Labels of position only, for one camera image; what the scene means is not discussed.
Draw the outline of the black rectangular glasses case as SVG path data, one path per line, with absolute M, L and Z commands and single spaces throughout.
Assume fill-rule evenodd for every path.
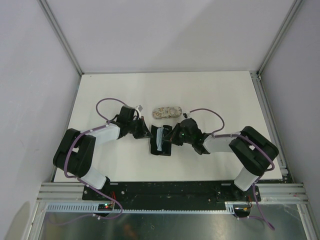
M 164 137 L 170 133 L 173 129 L 170 125 L 163 125 L 162 127 L 157 127 L 155 125 L 151 126 L 150 138 L 150 153 L 155 156 L 166 156 L 170 157 L 172 154 L 172 144 L 164 140 Z

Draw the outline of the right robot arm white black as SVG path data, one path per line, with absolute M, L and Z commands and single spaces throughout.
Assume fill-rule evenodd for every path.
M 235 154 L 243 165 L 230 188 L 231 196 L 237 201 L 247 197 L 249 188 L 266 172 L 275 169 L 274 160 L 279 154 L 278 148 L 251 126 L 238 133 L 204 133 L 192 118 L 177 123 L 171 131 L 158 137 L 157 146 L 161 142 L 176 146 L 190 144 L 199 155 Z

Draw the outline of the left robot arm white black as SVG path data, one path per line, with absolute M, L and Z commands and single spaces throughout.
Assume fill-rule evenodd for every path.
M 93 194 L 100 200 L 110 196 L 109 178 L 93 167 L 95 148 L 131 134 L 135 139 L 153 137 L 141 114 L 142 106 L 124 105 L 119 114 L 102 126 L 79 131 L 69 128 L 53 157 L 53 165 L 64 171 L 67 178 L 80 179 L 93 187 Z

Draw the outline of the blue cleaning cloth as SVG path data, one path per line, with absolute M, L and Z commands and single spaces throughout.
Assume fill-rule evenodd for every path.
M 158 128 L 156 131 L 156 146 L 158 152 L 163 151 L 163 131 L 163 127 Z

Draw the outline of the patterned glasses case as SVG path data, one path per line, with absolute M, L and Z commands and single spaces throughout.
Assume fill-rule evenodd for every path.
M 172 119 L 178 118 L 182 115 L 183 111 L 180 106 L 166 106 L 158 107 L 152 111 L 152 116 L 157 119 Z

